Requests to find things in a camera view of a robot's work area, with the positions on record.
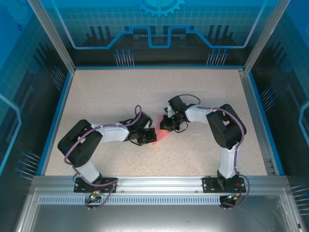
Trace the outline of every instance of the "speckled beige table surface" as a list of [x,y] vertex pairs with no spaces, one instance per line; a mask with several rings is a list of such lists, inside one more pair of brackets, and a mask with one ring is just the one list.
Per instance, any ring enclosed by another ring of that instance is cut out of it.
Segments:
[[[246,175],[266,175],[238,71],[208,69],[77,70],[46,175],[74,174],[63,162],[57,144],[80,119],[98,125],[116,123],[134,117],[134,107],[139,104],[156,126],[168,100],[182,93],[200,97],[200,106],[230,104],[247,128],[239,152],[239,171]],[[184,101],[196,102],[192,98]],[[103,175],[216,175],[220,147],[209,125],[190,123],[185,132],[171,133],[155,145],[101,143],[92,161]]]

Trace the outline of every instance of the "metal bracket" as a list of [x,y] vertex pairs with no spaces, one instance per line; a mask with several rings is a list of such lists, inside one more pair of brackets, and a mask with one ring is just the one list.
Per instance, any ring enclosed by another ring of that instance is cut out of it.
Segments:
[[[235,184],[241,185],[241,192],[246,192],[246,186],[243,178],[237,178]],[[204,193],[239,193],[239,188],[229,188],[226,191],[222,191],[221,186],[217,182],[217,177],[206,176],[202,178],[202,186]]]
[[[105,184],[112,182],[114,180],[117,180],[117,178],[102,178],[101,183],[99,184]],[[101,189],[101,193],[109,193],[112,190],[113,185],[108,185],[105,188]],[[75,186],[74,186],[74,192],[81,192],[81,193],[91,193],[95,190],[98,190],[100,187],[94,187],[89,184],[87,184],[83,179],[80,177],[76,179]]]

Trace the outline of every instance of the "glass panel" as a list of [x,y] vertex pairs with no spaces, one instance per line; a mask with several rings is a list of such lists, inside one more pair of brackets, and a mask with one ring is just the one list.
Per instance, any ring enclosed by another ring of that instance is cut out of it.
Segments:
[[290,2],[252,70],[283,170],[304,200],[302,214],[308,193],[301,183],[309,185],[308,7],[306,0]]
[[76,65],[243,65],[277,0],[43,0]]
[[0,31],[0,227],[14,231],[68,70],[26,0],[0,0]]

